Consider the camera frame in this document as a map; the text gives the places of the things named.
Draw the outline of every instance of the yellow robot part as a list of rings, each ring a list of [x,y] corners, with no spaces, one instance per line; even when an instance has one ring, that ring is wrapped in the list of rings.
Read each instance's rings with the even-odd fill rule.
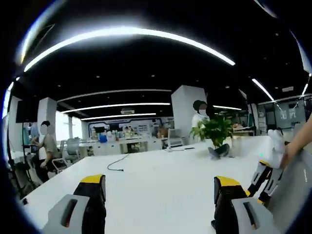
[[[221,187],[225,186],[240,186],[240,184],[231,178],[223,177],[223,176],[216,176],[219,179]]]
[[[87,176],[87,177],[85,177],[84,179],[81,180],[81,183],[99,184],[102,176],[103,176],[102,174]]]

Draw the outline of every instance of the white shirt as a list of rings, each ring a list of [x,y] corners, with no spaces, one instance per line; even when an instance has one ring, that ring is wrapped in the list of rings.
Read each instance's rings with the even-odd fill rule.
[[[198,122],[202,121],[203,119],[210,120],[208,116],[202,116],[196,112],[192,118],[192,128],[197,127]]]

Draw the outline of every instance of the pants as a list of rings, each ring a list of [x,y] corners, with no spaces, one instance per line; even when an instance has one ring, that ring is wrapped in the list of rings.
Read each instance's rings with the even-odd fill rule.
[[[45,168],[41,168],[40,165],[44,162],[44,159],[39,159],[39,152],[36,152],[36,155],[33,157],[33,163],[35,166],[35,171],[38,178],[43,182],[47,182],[49,180],[48,172],[54,170],[54,166],[51,161],[48,161]]]

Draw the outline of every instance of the chair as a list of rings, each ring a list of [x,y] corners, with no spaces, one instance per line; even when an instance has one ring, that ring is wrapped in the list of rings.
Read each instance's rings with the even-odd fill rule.
[[[68,167],[68,163],[63,158],[64,145],[65,145],[65,140],[62,140],[59,146],[59,158],[55,158],[52,160],[52,164],[55,167],[55,171],[53,172],[55,172],[56,174],[63,171],[64,169]]]
[[[179,147],[183,146],[183,137],[181,136],[181,129],[169,129],[168,130],[168,147]]]
[[[75,163],[81,160],[79,153],[79,138],[70,138],[67,140],[67,147],[65,153],[63,153],[63,158],[66,161],[70,161],[71,163]]]

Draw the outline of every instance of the face mask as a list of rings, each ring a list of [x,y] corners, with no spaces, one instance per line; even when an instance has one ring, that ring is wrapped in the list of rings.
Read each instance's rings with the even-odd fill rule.
[[[200,114],[201,116],[207,116],[206,110],[199,110],[199,114]]]

